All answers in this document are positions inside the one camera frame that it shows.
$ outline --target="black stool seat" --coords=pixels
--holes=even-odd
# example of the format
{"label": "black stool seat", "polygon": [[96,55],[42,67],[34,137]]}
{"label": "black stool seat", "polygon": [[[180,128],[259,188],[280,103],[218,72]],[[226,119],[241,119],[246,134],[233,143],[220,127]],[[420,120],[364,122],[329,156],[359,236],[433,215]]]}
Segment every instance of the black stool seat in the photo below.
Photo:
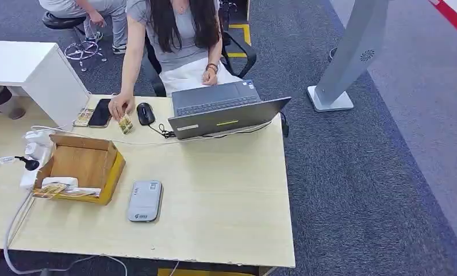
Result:
{"label": "black stool seat", "polygon": [[77,18],[58,18],[50,12],[46,12],[42,17],[42,22],[47,28],[54,30],[72,29],[86,20],[86,16]]}

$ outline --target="laptop sticker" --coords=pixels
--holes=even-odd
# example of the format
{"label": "laptop sticker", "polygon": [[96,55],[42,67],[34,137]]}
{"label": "laptop sticker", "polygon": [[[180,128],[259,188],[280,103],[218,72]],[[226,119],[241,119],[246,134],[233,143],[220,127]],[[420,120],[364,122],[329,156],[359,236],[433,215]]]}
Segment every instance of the laptop sticker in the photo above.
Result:
{"label": "laptop sticker", "polygon": [[178,131],[186,131],[188,129],[199,128],[199,125],[188,125],[183,126],[182,128],[178,128]]}

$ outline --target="desk surface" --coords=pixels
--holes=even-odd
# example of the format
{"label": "desk surface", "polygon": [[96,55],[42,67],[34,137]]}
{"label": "desk surface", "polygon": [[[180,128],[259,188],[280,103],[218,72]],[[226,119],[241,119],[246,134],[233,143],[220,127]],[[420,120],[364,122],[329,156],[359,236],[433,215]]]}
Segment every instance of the desk surface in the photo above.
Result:
{"label": "desk surface", "polygon": [[[92,97],[94,107],[99,97]],[[172,115],[169,98],[137,97],[152,105],[157,127]],[[165,142],[140,126],[123,135],[116,122],[77,133],[132,142]],[[0,119],[0,156],[24,150],[20,136],[31,126],[52,125],[37,107],[9,123]],[[107,206],[34,200],[10,248],[108,254],[133,258],[294,267],[286,167],[278,117],[266,128],[223,139],[164,145],[116,143],[126,166]],[[0,248],[11,216],[25,193],[22,165],[0,165]],[[132,223],[126,208],[135,180],[160,180],[160,215]]]}

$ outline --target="yellow floor tape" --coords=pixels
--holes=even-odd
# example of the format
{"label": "yellow floor tape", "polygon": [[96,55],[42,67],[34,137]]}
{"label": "yellow floor tape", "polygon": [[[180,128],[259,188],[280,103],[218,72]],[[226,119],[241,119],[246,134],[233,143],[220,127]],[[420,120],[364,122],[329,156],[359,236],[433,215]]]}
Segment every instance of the yellow floor tape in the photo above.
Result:
{"label": "yellow floor tape", "polygon": [[[252,41],[250,39],[250,27],[248,24],[230,24],[228,25],[229,28],[232,29],[243,29],[244,31],[244,40],[248,45],[252,45]],[[245,53],[228,53],[230,58],[246,58],[247,55]]]}
{"label": "yellow floor tape", "polygon": [[[172,269],[158,269],[157,276],[169,276]],[[253,276],[246,273],[176,269],[172,276]]]}

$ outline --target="gray laptop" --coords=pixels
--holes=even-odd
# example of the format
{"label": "gray laptop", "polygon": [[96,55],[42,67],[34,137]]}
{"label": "gray laptop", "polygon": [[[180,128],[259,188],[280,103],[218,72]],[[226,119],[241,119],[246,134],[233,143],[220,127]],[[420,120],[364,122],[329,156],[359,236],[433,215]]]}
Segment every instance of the gray laptop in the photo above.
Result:
{"label": "gray laptop", "polygon": [[271,121],[291,97],[261,101],[251,80],[172,93],[178,139],[251,127]]}

